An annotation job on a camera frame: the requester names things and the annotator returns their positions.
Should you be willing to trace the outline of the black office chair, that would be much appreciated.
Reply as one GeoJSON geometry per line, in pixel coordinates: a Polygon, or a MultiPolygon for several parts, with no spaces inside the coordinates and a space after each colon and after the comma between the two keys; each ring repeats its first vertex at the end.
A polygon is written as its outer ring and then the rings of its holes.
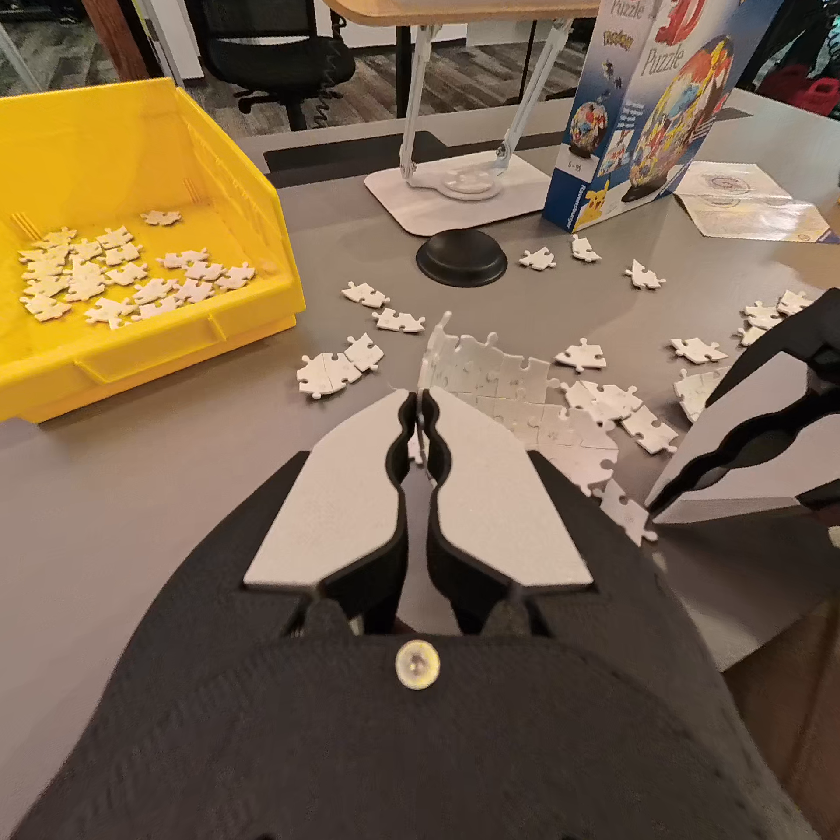
{"type": "Polygon", "coordinates": [[[350,81],[355,61],[344,43],[347,25],[331,12],[329,35],[320,35],[312,1],[186,1],[205,70],[236,86],[238,110],[277,104],[291,131],[308,128],[303,103],[315,101],[314,126],[328,125],[335,88],[350,81]]]}

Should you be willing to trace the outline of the printed puzzle box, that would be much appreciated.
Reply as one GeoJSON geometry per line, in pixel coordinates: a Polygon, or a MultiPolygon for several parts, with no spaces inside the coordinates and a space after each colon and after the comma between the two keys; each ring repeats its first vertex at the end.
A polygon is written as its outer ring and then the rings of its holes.
{"type": "Polygon", "coordinates": [[[542,216],[572,234],[671,194],[782,1],[603,1],[542,216]]]}

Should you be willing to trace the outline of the pile of puzzle pieces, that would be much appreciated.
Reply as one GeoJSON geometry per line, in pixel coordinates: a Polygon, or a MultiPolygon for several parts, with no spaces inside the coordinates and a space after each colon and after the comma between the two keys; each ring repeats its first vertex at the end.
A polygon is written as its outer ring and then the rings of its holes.
{"type": "Polygon", "coordinates": [[[82,306],[84,323],[116,330],[246,288],[258,276],[248,261],[216,262],[208,248],[147,250],[130,228],[82,237],[67,226],[17,252],[14,294],[39,323],[67,319],[82,306]]]}

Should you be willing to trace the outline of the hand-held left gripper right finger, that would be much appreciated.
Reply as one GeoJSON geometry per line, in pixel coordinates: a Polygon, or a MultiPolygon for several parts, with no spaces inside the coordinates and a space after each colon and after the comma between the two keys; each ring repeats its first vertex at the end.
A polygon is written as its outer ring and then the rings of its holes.
{"type": "Polygon", "coordinates": [[[594,585],[529,451],[512,432],[434,386],[420,396],[427,472],[427,571],[458,629],[477,635],[513,601],[530,627],[535,596],[594,585]]]}

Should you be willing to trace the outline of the red plastic container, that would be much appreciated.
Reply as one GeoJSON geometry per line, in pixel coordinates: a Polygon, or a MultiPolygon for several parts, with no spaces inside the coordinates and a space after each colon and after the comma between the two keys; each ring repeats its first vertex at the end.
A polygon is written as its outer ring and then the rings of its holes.
{"type": "Polygon", "coordinates": [[[793,64],[773,70],[758,85],[762,97],[828,117],[839,103],[839,79],[808,76],[808,66],[793,64]]]}

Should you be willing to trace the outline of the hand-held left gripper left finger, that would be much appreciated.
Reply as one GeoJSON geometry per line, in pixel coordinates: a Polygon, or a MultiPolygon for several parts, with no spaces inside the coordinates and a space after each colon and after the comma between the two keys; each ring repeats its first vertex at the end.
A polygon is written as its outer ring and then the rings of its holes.
{"type": "Polygon", "coordinates": [[[331,600],[365,633],[392,632],[408,560],[402,483],[416,415],[417,394],[395,390],[295,458],[244,588],[331,600]]]}

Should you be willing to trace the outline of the white lamp base plate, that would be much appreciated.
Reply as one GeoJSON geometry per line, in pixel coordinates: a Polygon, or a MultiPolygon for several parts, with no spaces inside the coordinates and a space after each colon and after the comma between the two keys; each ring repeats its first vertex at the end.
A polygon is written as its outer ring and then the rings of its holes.
{"type": "Polygon", "coordinates": [[[493,154],[476,152],[422,164],[413,160],[417,117],[433,36],[440,26],[418,29],[399,165],[364,180],[408,234],[430,238],[448,229],[480,227],[543,208],[550,176],[522,159],[516,149],[572,25],[571,17],[552,21],[511,125],[493,154]]]}

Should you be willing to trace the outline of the paper instruction leaflet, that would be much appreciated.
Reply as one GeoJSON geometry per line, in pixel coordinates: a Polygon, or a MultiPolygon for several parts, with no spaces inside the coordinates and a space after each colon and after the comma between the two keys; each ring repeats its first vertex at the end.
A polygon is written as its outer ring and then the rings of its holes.
{"type": "Polygon", "coordinates": [[[838,233],[756,164],[693,161],[675,189],[706,238],[836,245],[838,233]]]}

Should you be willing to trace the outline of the white puzzle pieces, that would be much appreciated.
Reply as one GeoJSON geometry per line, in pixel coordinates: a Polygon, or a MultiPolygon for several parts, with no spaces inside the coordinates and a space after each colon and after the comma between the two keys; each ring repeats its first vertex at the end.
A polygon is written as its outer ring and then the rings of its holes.
{"type": "MultiPolygon", "coordinates": [[[[367,303],[367,299],[376,300],[380,309],[372,314],[377,328],[400,334],[419,334],[424,329],[424,318],[414,318],[409,314],[397,313],[393,309],[386,308],[384,305],[390,299],[375,291],[369,284],[350,283],[347,289],[342,290],[342,294],[353,302],[367,303]]],[[[757,300],[753,304],[744,306],[740,312],[741,326],[733,334],[738,337],[738,346],[747,349],[771,329],[782,324],[784,319],[799,313],[813,302],[804,292],[786,290],[776,302],[770,305],[757,300]]],[[[317,401],[324,396],[339,393],[347,385],[357,382],[363,374],[378,370],[384,352],[367,333],[363,333],[359,338],[350,336],[347,344],[348,346],[342,352],[301,357],[302,367],[297,371],[298,387],[301,393],[317,401]]],[[[669,339],[667,346],[673,351],[676,359],[698,366],[715,365],[711,370],[719,369],[719,363],[729,357],[729,353],[721,350],[719,342],[705,341],[701,337],[669,339]]],[[[580,379],[580,376],[586,371],[604,369],[608,364],[608,359],[600,344],[581,339],[555,355],[550,363],[564,368],[566,372],[574,372],[577,378],[568,383],[572,385],[585,381],[580,379]]],[[[550,374],[554,377],[553,367],[550,374]]],[[[676,452],[676,446],[673,445],[677,437],[676,432],[661,423],[657,416],[646,407],[644,401],[641,401],[643,407],[638,413],[616,424],[623,427],[650,455],[676,452]]]]}

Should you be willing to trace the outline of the assembled white puzzle section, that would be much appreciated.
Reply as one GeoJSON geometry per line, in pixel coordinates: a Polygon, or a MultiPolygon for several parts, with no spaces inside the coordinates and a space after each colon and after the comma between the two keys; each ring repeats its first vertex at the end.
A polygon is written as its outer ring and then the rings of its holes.
{"type": "Polygon", "coordinates": [[[495,333],[483,342],[449,333],[451,317],[445,311],[430,333],[419,387],[439,386],[504,426],[525,449],[539,452],[597,499],[636,546],[655,543],[647,511],[613,478],[618,446],[612,431],[643,407],[635,387],[561,383],[551,376],[550,362],[502,352],[495,333]]]}

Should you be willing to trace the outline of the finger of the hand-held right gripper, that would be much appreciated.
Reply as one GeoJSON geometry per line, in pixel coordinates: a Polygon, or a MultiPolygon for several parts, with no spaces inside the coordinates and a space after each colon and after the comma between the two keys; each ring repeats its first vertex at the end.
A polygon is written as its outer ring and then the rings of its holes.
{"type": "Polygon", "coordinates": [[[809,392],[810,367],[779,352],[732,388],[709,400],[684,436],[647,499],[649,508],[671,508],[686,493],[722,477],[746,444],[809,392]]]}
{"type": "Polygon", "coordinates": [[[648,496],[657,524],[813,512],[838,524],[838,409],[708,408],[648,496]]]}

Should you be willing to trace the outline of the black round stand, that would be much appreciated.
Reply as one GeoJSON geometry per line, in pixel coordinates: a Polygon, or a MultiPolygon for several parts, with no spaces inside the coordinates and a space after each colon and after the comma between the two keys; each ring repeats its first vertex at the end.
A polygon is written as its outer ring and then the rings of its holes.
{"type": "Polygon", "coordinates": [[[434,234],[416,252],[416,265],[435,282],[455,288],[493,283],[508,270],[508,257],[495,238],[475,228],[434,234]]]}

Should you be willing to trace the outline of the wooden background table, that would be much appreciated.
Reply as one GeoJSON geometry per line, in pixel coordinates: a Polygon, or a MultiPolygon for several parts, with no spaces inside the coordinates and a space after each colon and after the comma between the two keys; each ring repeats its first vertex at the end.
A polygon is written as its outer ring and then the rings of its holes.
{"type": "Polygon", "coordinates": [[[599,1],[325,1],[366,27],[460,25],[483,21],[594,18],[599,1]]]}

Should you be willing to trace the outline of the yellow plastic bin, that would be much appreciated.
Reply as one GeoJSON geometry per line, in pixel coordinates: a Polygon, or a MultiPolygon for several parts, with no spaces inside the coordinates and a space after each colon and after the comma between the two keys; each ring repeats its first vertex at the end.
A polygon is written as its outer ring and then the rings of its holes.
{"type": "Polygon", "coordinates": [[[1,418],[39,424],[292,329],[306,304],[276,189],[171,80],[2,99],[1,418]],[[248,261],[246,288],[110,330],[39,323],[17,254],[64,226],[248,261]]]}

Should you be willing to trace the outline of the small curved puzzle section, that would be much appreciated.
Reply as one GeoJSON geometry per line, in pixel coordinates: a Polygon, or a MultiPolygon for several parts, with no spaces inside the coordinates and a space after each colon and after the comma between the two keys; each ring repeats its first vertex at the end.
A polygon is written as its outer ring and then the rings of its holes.
{"type": "Polygon", "coordinates": [[[697,421],[707,400],[729,370],[729,367],[723,367],[697,374],[690,374],[686,369],[680,370],[680,379],[674,384],[674,390],[691,424],[697,421]]]}

